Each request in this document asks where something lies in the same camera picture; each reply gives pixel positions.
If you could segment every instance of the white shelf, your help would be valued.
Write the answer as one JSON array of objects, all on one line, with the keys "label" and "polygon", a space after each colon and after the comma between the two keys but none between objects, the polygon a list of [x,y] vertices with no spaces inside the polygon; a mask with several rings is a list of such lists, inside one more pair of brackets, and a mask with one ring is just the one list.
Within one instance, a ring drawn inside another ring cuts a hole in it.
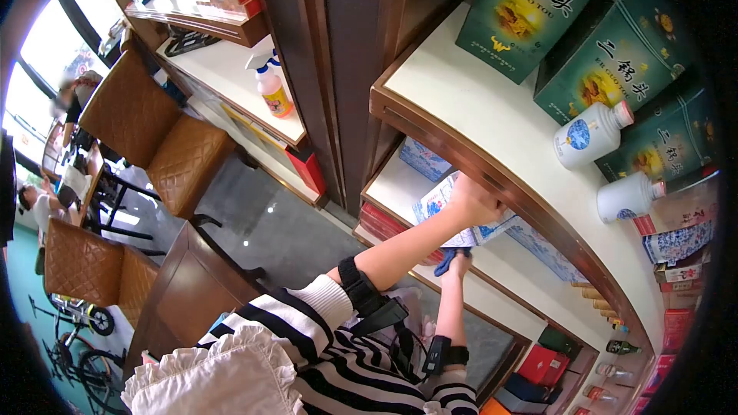
[{"label": "white shelf", "polygon": [[[370,244],[382,243],[361,225],[357,226],[354,232]],[[434,269],[433,266],[418,265],[412,269],[412,272],[439,287],[440,278],[433,275]],[[538,318],[528,309],[515,303],[508,296],[471,273],[464,277],[464,302],[534,343],[547,325],[543,319]]]},{"label": "white shelf", "polygon": [[[251,119],[273,131],[287,143],[294,146],[303,139],[305,127],[300,121],[297,107],[286,117],[273,116],[256,90],[257,82],[254,78],[254,71],[244,69],[253,54],[272,51],[274,43],[271,35],[264,37],[252,48],[221,40],[208,47],[172,57],[164,53],[170,42],[171,39],[167,39],[156,50],[169,64],[207,86],[229,103],[240,107],[248,113]],[[274,72],[282,78],[287,96],[293,99],[285,82],[282,68],[274,68]]]},{"label": "white shelf", "polygon": [[604,225],[594,164],[568,171],[552,147],[558,124],[533,101],[534,75],[515,85],[456,46],[469,5],[462,3],[387,80],[385,87],[456,129],[545,199],[584,239],[625,292],[659,354],[663,300],[633,225]]},{"label": "white shelf", "polygon": [[[396,216],[417,224],[412,204],[435,183],[403,162],[398,148],[365,195]],[[501,234],[472,250],[474,265],[595,349],[604,351],[613,334],[607,319],[583,299],[580,290],[559,279],[522,245]]]},{"label": "white shelf", "polygon": [[288,188],[291,188],[291,190],[295,192],[295,194],[298,194],[298,196],[303,200],[312,205],[317,203],[320,195],[310,189],[302,180],[300,175],[282,165],[267,151],[244,136],[233,124],[233,121],[228,118],[225,111],[221,110],[218,112],[195,97],[190,97],[188,99],[188,104],[199,115],[205,117],[211,124],[225,130],[226,133],[236,141],[236,143],[241,144],[254,159],[271,171],[272,173],[270,174],[272,174],[272,176],[276,175],[274,176],[275,179],[282,181],[283,184],[289,185]]}]

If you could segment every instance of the wooden table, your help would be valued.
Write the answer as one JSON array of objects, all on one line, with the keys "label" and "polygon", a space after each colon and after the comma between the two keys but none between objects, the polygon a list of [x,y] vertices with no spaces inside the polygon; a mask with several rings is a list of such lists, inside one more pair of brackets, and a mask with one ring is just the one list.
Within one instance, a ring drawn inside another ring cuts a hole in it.
[{"label": "wooden table", "polygon": [[75,206],[69,207],[69,219],[71,224],[75,226],[82,226],[87,215],[87,207],[89,207],[92,197],[95,195],[95,188],[97,188],[97,182],[100,181],[100,177],[103,175],[103,154],[100,152],[100,145],[97,141],[92,143],[89,154],[87,154],[87,174],[92,176],[92,181],[87,189],[87,195],[82,199],[82,205],[79,211]]},{"label": "wooden table", "polygon": [[263,269],[239,267],[201,228],[186,222],[172,244],[134,332],[123,377],[142,365],[147,349],[156,359],[195,346],[223,312],[266,290],[256,282]]}]

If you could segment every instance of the gray tile floor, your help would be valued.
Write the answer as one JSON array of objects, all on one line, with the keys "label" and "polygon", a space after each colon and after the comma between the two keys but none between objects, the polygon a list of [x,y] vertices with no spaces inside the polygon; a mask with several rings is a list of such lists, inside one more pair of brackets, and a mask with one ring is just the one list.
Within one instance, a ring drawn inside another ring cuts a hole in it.
[{"label": "gray tile floor", "polygon": [[[151,189],[146,173],[136,167],[121,170],[120,177]],[[103,232],[105,237],[166,252],[184,224],[161,203],[135,191],[126,192],[123,205],[125,209],[116,216],[114,226],[151,234],[153,240]],[[338,206],[329,206],[328,210],[345,224],[355,222]],[[206,224],[203,228],[242,267],[263,267],[268,275],[267,287],[300,289],[341,259],[365,249],[346,227],[335,225],[263,170],[248,169],[235,156],[217,173],[196,213],[223,223],[223,227]],[[152,259],[161,264],[163,256]],[[438,293],[411,276],[400,285],[419,287],[423,312],[435,319]],[[493,369],[512,337],[472,313],[465,312],[464,320],[472,355],[469,384],[476,387]]]}]

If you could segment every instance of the ruffle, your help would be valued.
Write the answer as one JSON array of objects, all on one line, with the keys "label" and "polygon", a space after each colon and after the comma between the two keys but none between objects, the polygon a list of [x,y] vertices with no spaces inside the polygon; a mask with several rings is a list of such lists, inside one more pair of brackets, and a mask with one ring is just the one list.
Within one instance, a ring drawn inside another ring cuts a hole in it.
[{"label": "ruffle", "polygon": [[291,407],[294,415],[304,413],[303,403],[300,400],[302,395],[291,387],[297,376],[294,364],[282,346],[272,340],[272,336],[272,332],[264,326],[249,325],[239,327],[233,334],[221,336],[210,349],[175,349],[172,354],[164,355],[158,364],[136,367],[134,375],[125,382],[125,390],[120,394],[120,399],[130,408],[136,395],[146,388],[193,369],[209,359],[241,347],[248,347],[269,364],[286,406]]}]

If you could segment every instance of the green bottle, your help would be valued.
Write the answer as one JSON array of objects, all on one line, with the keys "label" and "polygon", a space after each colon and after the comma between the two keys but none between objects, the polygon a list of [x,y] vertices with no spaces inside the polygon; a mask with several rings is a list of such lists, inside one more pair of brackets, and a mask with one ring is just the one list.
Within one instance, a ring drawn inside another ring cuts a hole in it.
[{"label": "green bottle", "polygon": [[633,346],[625,340],[610,340],[607,342],[605,348],[607,352],[612,352],[614,355],[626,355],[631,352],[641,352],[642,349],[638,346]]}]

